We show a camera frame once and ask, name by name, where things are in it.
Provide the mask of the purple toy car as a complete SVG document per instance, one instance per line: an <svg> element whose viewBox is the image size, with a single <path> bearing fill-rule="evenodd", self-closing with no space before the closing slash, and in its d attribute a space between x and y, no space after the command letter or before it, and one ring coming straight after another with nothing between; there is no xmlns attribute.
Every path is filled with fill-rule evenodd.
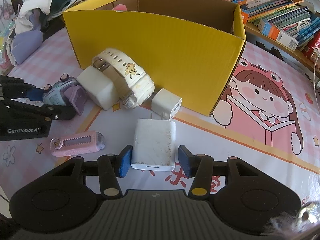
<svg viewBox="0 0 320 240"><path fill-rule="evenodd" d="M87 94L76 78L62 74L59 81L46 84L43 90L45 105L72 106L78 115L83 114Z"/></svg>

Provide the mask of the white rectangular eraser block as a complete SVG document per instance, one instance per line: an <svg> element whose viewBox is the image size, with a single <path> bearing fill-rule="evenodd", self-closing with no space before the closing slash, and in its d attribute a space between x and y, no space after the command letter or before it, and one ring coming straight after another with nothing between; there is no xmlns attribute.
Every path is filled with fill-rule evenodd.
<svg viewBox="0 0 320 240"><path fill-rule="evenodd" d="M114 83L93 66L88 66L76 79L91 100L103 110L107 111L119 101Z"/></svg>

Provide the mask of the small white usb charger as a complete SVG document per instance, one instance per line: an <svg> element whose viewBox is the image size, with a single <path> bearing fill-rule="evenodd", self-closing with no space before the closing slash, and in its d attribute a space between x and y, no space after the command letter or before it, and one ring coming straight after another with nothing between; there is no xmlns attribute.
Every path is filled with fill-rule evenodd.
<svg viewBox="0 0 320 240"><path fill-rule="evenodd" d="M151 101L151 110L162 119L171 121L179 111L182 98L162 88Z"/></svg>

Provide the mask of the pink plush pig toy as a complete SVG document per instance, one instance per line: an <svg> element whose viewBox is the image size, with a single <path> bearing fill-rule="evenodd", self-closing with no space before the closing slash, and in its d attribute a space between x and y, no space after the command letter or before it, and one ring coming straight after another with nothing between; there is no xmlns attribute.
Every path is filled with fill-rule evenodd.
<svg viewBox="0 0 320 240"><path fill-rule="evenodd" d="M118 4L112 10L115 10L115 11L127 11L127 7L124 4Z"/></svg>

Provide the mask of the pile of clothes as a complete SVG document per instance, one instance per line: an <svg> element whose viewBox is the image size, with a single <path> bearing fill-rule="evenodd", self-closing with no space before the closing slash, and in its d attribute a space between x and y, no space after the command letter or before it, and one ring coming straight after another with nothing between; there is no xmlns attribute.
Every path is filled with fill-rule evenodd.
<svg viewBox="0 0 320 240"><path fill-rule="evenodd" d="M22 64L45 39L50 21L61 16L76 1L23 0L5 42L10 63L14 66Z"/></svg>

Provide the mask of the yellow cardboard box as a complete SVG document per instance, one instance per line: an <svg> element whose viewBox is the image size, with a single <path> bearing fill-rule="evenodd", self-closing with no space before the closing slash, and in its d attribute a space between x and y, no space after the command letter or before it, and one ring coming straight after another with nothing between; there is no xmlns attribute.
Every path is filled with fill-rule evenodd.
<svg viewBox="0 0 320 240"><path fill-rule="evenodd" d="M127 11L112 10L124 4ZM225 0L87 0L63 13L81 68L106 48L124 52L159 88L212 114L241 58L238 4Z"/></svg>

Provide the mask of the orange white medicine box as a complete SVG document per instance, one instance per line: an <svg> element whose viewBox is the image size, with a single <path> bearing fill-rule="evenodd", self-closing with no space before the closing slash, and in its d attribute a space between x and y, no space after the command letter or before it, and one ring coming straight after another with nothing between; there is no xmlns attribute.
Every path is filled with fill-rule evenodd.
<svg viewBox="0 0 320 240"><path fill-rule="evenodd" d="M279 29L274 24L261 19L258 24L259 31L274 41L277 41L281 45L285 46L286 48L290 49L291 51L295 51L298 46L298 41L289 35L287 32Z"/></svg>

